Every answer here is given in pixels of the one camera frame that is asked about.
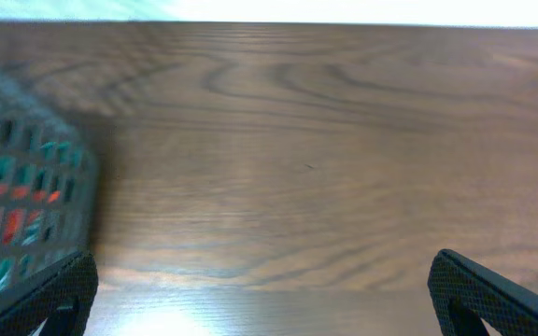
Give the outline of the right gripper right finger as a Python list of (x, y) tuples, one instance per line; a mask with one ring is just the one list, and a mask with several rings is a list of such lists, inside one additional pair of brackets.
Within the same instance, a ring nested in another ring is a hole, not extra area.
[(451, 249), (434, 257), (428, 289), (445, 336), (538, 335), (538, 294)]

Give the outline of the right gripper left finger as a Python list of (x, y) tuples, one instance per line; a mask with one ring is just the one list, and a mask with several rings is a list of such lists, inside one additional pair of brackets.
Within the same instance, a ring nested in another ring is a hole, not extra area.
[(0, 292), (0, 335), (84, 334), (97, 293), (95, 260), (74, 252)]

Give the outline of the grey plastic basket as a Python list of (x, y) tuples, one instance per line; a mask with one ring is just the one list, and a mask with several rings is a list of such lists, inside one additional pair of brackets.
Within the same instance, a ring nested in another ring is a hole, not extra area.
[(0, 308), (86, 249), (97, 171), (77, 129), (0, 73)]

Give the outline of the green Nescafe coffee bag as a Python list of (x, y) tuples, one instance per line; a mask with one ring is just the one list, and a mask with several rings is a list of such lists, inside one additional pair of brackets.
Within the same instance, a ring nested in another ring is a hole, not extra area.
[(87, 168), (69, 142), (0, 148), (0, 292), (83, 247)]

